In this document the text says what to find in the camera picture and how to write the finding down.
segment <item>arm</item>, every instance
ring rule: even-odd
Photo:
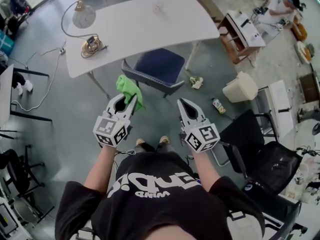
[[[85,187],[97,190],[102,195],[107,193],[115,154],[115,147],[105,145],[101,149],[98,159],[86,177]]]
[[[198,171],[201,184],[205,191],[209,192],[213,184],[220,179],[220,175],[211,164],[206,152],[196,153],[190,148],[194,157],[196,169]]]
[[[288,9],[286,11],[282,11],[282,12],[281,11],[276,11],[276,10],[271,10],[271,9],[269,9],[268,11],[269,11],[269,14],[271,16],[287,15],[287,14],[291,14],[292,13],[292,10],[290,10],[290,9]]]

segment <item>trash can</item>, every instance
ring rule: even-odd
[[[222,91],[230,102],[237,103],[252,101],[258,94],[258,87],[247,73],[241,71]]]

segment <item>navy blue chair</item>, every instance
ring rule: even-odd
[[[144,53],[132,69],[125,59],[121,69],[139,87],[139,82],[145,83],[164,93],[164,98],[176,92],[185,81],[177,82],[179,73],[185,64],[185,59],[166,49],[157,49]]]

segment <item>metal stand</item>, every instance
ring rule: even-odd
[[[200,43],[201,43],[201,41],[192,42],[193,48],[192,48],[192,52],[191,52],[191,54],[190,54],[190,56],[189,56],[189,58],[188,58],[188,60],[187,60],[187,62],[185,64],[185,69],[186,70],[189,70],[190,63],[193,60],[193,58],[195,57],[195,55],[197,53],[197,50],[198,50],[198,48],[200,46]]]
[[[225,160],[222,164],[220,164],[219,161],[218,161],[218,159],[217,159],[217,157],[216,157],[216,154],[212,151],[212,149],[210,149],[210,151],[211,151],[211,154],[213,155],[213,158],[214,158],[216,164],[217,164],[219,167],[225,167],[226,165],[228,165],[228,164],[230,163],[230,160],[227,159],[227,160]]]
[[[26,70],[26,69],[21,69],[21,68],[16,68],[16,67],[13,69],[13,72],[20,72],[20,73],[26,73],[26,74],[31,74],[31,75],[49,77],[49,75],[45,74],[45,73],[40,73],[37,71],[31,71],[31,70]]]
[[[24,113],[16,112],[16,111],[13,111],[13,110],[10,111],[10,115],[17,116],[17,117],[22,117],[22,118],[35,119],[35,120],[39,120],[39,121],[52,122],[51,119],[46,118],[46,117],[36,116],[36,115],[31,115],[31,114],[24,114]]]
[[[4,134],[1,134],[1,133],[0,133],[0,137],[6,138],[6,139],[11,139],[11,140],[14,140],[14,139],[15,139],[15,138],[13,138],[13,137],[10,137],[10,136],[8,136],[8,135],[4,135]]]
[[[98,86],[98,88],[105,94],[105,96],[109,99],[110,96],[109,94],[105,91],[105,89],[103,89],[103,87],[100,85],[100,83],[97,81],[97,79],[95,78],[94,73],[91,71],[89,73],[87,73],[87,76],[95,83],[96,86]]]

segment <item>white cable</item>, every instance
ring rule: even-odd
[[[53,51],[57,51],[57,50],[60,50],[60,48],[55,48],[55,49],[46,51],[45,53],[41,54],[41,56],[43,56],[43,55],[45,55],[45,54],[47,54],[47,53],[53,52]],[[56,72],[57,72],[58,65],[59,65],[60,56],[61,56],[61,55],[59,54],[59,56],[58,56],[58,58],[57,58],[57,60],[56,60],[56,67],[55,67],[54,74],[53,74],[53,78],[52,78],[52,81],[51,81],[51,83],[50,83],[50,85],[49,85],[48,91],[46,92],[46,94],[44,95],[44,97],[42,98],[42,100],[40,101],[40,103],[39,103],[37,106],[34,106],[34,107],[30,108],[30,109],[25,109],[25,108],[23,108],[23,107],[21,106],[21,104],[20,104],[19,101],[17,101],[17,100],[13,100],[13,101],[11,102],[11,104],[14,103],[14,102],[17,103],[17,104],[20,106],[20,108],[21,108],[22,110],[26,111],[26,112],[29,112],[29,111],[31,111],[31,110],[35,110],[35,109],[39,108],[39,107],[41,106],[42,102],[43,102],[43,101],[45,100],[45,98],[48,96],[49,91],[50,91],[50,88],[51,88],[51,85],[53,84],[53,82],[54,82],[54,80],[55,80]]]

